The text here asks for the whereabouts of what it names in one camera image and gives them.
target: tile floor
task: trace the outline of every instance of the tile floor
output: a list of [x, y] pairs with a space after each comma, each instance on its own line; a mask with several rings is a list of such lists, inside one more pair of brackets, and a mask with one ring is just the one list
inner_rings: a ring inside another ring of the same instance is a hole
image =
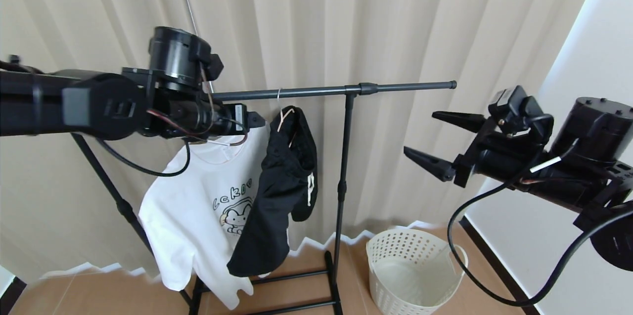
[[[445, 230], [430, 231], [445, 238]], [[353, 245], [342, 244], [339, 265], [339, 292], [345, 315], [380, 315], [371, 300], [369, 275], [362, 239]], [[486, 259], [461, 228], [455, 230], [455, 242], [465, 248], [470, 268], [475, 276], [502, 296], [510, 297]], [[323, 252], [313, 247], [303, 248], [298, 257], [289, 257], [272, 276], [318, 270], [324, 267]], [[251, 297], [240, 293], [240, 305], [229, 311], [211, 293], [203, 295], [199, 315], [247, 314], [280, 306], [328, 300], [329, 288], [325, 274], [255, 287]], [[188, 308], [177, 292], [145, 276], [129, 276], [123, 271], [110, 273], [84, 272], [75, 276], [45, 279], [27, 287], [10, 315], [186, 315]], [[295, 312], [301, 315], [329, 315], [332, 307]], [[455, 296], [437, 315], [522, 315], [523, 311], [497, 303], [481, 292], [467, 277]]]

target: white plastic basket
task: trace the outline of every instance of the white plastic basket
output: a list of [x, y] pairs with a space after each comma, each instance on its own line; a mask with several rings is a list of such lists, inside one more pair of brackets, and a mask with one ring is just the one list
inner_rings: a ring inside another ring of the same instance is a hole
[[[468, 256], [463, 248], [465, 265]], [[384, 315], [431, 314], [457, 291], [464, 276], [455, 272], [446, 241], [416, 229], [391, 229], [366, 245], [371, 297]]]

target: curtain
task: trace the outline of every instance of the curtain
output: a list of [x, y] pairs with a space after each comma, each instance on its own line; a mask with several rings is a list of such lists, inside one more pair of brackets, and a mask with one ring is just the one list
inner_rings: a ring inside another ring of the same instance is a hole
[[[154, 26], [197, 31], [225, 65], [216, 91], [457, 80], [456, 90], [358, 98], [352, 126], [344, 232], [421, 220], [444, 223], [481, 186], [441, 183], [406, 159], [403, 145], [448, 160], [472, 134], [431, 119], [434, 110], [485, 112], [497, 90], [536, 93], [584, 0], [1, 0], [0, 53], [44, 71], [146, 68]], [[283, 99], [303, 108], [319, 150], [319, 197], [291, 245], [334, 231], [344, 97]], [[270, 119], [276, 100], [247, 101]], [[87, 137], [138, 211], [153, 181]], [[161, 170], [181, 142], [132, 135], [112, 143]], [[50, 270], [120, 263], [156, 274], [69, 135], [2, 137], [0, 263], [29, 282]]]

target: cylindrical motor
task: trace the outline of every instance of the cylindrical motor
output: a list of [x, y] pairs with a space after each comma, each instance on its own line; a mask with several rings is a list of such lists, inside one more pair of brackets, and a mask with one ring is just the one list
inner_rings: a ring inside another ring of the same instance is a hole
[[633, 108], [605, 98], [578, 98], [552, 151], [561, 155], [578, 138], [570, 154], [610, 166], [633, 139]]
[[187, 93], [199, 90], [201, 68], [208, 69], [212, 60], [209, 43], [171, 27], [154, 28], [149, 54], [149, 69], [164, 74], [157, 79], [158, 86]]

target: white sweatshirt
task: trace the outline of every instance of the white sweatshirt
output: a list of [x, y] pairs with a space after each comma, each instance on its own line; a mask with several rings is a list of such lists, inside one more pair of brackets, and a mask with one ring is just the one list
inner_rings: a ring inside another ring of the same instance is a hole
[[[224, 136], [217, 142], [240, 139]], [[239, 304], [239, 289], [253, 294], [251, 281], [231, 276], [226, 264], [257, 194], [268, 139], [266, 126], [250, 130], [240, 146], [193, 144], [185, 173], [151, 185], [138, 216], [167, 288], [184, 289], [194, 270], [231, 310]], [[178, 171], [186, 159], [183, 147], [165, 173]]]

